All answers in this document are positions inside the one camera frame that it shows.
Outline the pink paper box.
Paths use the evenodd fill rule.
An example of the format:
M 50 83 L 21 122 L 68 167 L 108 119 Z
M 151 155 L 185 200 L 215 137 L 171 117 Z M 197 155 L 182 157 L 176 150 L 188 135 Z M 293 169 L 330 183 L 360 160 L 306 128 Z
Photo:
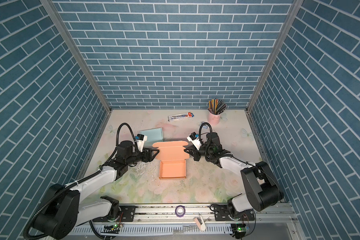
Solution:
M 160 161 L 159 179 L 185 179 L 186 178 L 186 160 L 190 155 L 185 152 L 185 141 L 156 142 L 154 148 L 159 150 L 156 159 Z

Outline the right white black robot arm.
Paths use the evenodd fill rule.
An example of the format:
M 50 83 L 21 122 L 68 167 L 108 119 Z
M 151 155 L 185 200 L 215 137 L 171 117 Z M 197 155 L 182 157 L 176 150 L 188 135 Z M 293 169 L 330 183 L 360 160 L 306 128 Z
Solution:
M 192 143 L 184 152 L 194 157 L 198 162 L 202 156 L 206 161 L 229 170 L 242 177 L 245 192 L 228 200 L 227 211 L 232 219 L 241 218 L 245 211 L 260 212 L 273 206 L 284 198 L 280 185 L 266 162 L 250 163 L 239 160 L 223 149 L 217 133 L 206 134 L 206 141 L 200 139 L 201 135 L 192 133 L 187 140 Z

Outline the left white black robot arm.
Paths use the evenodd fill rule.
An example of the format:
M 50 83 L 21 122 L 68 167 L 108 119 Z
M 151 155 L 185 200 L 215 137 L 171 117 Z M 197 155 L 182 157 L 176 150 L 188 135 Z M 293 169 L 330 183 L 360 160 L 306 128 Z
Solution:
M 102 196 L 87 204 L 83 200 L 103 186 L 120 179 L 130 166 L 139 162 L 152 162 L 159 152 L 140 148 L 131 141 L 121 142 L 95 173 L 67 185 L 51 186 L 26 224 L 23 237 L 26 240 L 44 237 L 60 240 L 74 227 L 84 223 L 92 225 L 97 218 L 119 221 L 122 213 L 118 200 L 109 196 Z

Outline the light blue paper box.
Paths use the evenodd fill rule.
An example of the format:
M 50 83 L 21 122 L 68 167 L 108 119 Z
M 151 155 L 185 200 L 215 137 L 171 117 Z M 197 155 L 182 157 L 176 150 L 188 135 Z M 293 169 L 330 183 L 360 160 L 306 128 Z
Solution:
M 153 144 L 153 143 L 156 143 L 156 142 L 163 142 L 164 141 L 162 128 L 143 130 L 143 131 L 140 131 L 140 134 L 145 135 L 145 136 L 148 137 L 148 139 L 147 139 L 148 143 Z

